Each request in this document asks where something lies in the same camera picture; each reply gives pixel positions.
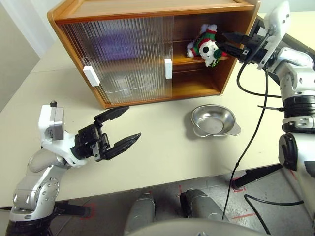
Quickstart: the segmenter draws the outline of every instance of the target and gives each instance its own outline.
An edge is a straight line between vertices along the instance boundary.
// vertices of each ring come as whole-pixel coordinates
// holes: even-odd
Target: table
[[[303,38],[299,28],[295,30],[293,33]],[[314,48],[314,43],[310,42],[309,46]],[[97,163],[89,158],[87,165],[68,170],[57,200],[231,172],[252,136],[261,112],[257,105],[262,105],[264,99],[237,88],[240,66],[239,63],[235,66],[223,95],[132,106],[121,117],[105,123],[103,131],[111,144],[138,132],[142,132],[142,136],[111,161]],[[241,83],[249,90],[264,93],[264,72],[249,65]],[[269,93],[280,94],[275,83],[270,83]],[[0,113],[0,207],[12,205],[15,186],[23,178],[29,158],[40,149],[37,127],[40,109],[53,99],[64,107],[65,128],[70,133],[91,124],[93,117],[103,111],[60,42],[56,42],[34,67]],[[204,104],[231,109],[242,128],[241,134],[196,137],[190,113]],[[268,99],[267,106],[281,105],[280,99]],[[256,139],[238,170],[278,163],[282,119],[280,112],[265,112]]]

